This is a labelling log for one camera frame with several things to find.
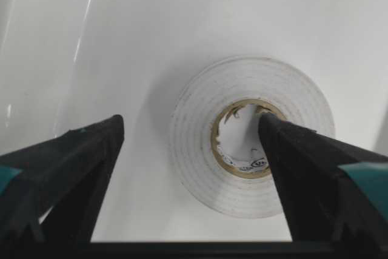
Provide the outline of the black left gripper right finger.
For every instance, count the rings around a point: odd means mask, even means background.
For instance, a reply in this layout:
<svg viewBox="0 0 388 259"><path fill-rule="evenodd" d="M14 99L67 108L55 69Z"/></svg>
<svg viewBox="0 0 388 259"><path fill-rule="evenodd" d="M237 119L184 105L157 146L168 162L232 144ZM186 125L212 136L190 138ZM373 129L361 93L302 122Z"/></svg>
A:
<svg viewBox="0 0 388 259"><path fill-rule="evenodd" d="M344 171L387 157L282 121L259 119L258 134L294 241L387 242L387 218Z"/></svg>

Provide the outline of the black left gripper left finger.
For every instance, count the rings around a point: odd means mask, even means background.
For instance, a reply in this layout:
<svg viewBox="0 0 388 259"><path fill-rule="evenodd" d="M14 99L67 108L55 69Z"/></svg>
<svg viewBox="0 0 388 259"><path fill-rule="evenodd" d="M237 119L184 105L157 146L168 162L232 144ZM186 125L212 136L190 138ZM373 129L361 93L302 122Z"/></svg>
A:
<svg viewBox="0 0 388 259"><path fill-rule="evenodd" d="M90 242L123 142L114 115L1 156L1 241Z"/></svg>

